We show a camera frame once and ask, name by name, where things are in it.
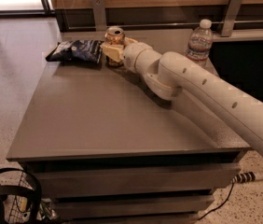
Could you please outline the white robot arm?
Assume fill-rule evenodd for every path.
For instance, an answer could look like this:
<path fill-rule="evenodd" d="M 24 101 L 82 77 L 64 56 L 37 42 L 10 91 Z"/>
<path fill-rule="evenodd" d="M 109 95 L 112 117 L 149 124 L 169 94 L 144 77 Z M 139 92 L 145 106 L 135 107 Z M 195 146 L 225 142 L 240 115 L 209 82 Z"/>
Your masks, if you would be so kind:
<path fill-rule="evenodd" d="M 160 54 L 146 43 L 101 45 L 104 55 L 141 75 L 158 97 L 172 100 L 186 90 L 263 157 L 263 103 L 176 53 Z"/>

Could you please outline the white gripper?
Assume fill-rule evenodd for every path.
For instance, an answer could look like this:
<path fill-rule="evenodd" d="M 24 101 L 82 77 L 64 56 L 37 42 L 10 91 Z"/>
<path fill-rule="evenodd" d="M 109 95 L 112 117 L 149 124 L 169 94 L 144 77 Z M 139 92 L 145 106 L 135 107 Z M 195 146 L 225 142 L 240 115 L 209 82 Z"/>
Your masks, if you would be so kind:
<path fill-rule="evenodd" d="M 101 45 L 102 52 L 105 56 L 109 57 L 111 60 L 119 63 L 123 60 L 124 66 L 132 71 L 133 73 L 138 73 L 136 68 L 136 62 L 139 55 L 147 50 L 151 49 L 146 43 L 137 42 L 137 40 L 126 37 L 123 45 L 111 45 L 108 43 L 103 43 Z"/>

